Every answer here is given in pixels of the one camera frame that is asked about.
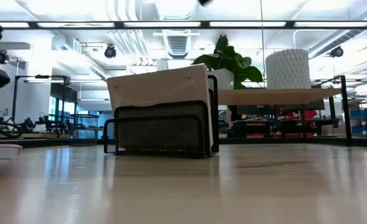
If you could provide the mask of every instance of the white vase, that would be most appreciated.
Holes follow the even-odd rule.
[[[234,75],[231,71],[224,68],[209,71],[207,72],[207,75],[213,75],[216,77],[219,90],[233,90]]]
[[[266,58],[268,89],[310,88],[308,52],[289,49]]]

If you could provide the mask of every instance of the potted plant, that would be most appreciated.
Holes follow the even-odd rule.
[[[235,90],[245,88],[241,83],[246,79],[252,82],[262,82],[262,73],[258,68],[251,66],[251,58],[242,57],[239,53],[236,53],[235,48],[229,46],[226,35],[221,35],[218,39],[214,54],[201,55],[192,64],[197,65],[201,63],[204,63],[209,71],[214,71],[211,74],[217,76],[218,82],[221,81],[222,84],[230,79],[229,77],[221,77],[222,73],[231,76],[233,74],[232,81]]]

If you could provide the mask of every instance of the ceiling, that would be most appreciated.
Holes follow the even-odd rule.
[[[0,21],[108,21],[108,20],[363,20],[367,0],[214,0],[201,7],[196,0],[0,0]],[[345,54],[324,57],[316,50],[336,30],[181,30],[185,36],[172,36],[170,30],[64,30],[6,31],[2,41],[35,43],[42,35],[63,36],[81,43],[81,54],[68,51],[49,53],[54,75],[91,75],[91,65],[107,77],[153,72],[165,62],[169,68],[189,65],[201,54],[212,53],[218,36],[228,36],[237,52],[251,57],[264,70],[264,59],[282,49],[307,49],[322,53],[310,60],[311,79],[367,78],[367,31],[340,43]],[[116,58],[105,58],[107,44],[117,48]],[[27,50],[14,50],[28,57]],[[106,85],[82,84],[82,90],[105,90]]]

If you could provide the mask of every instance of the shelf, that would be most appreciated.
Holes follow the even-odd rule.
[[[219,90],[219,105],[307,105],[341,93],[341,89]]]

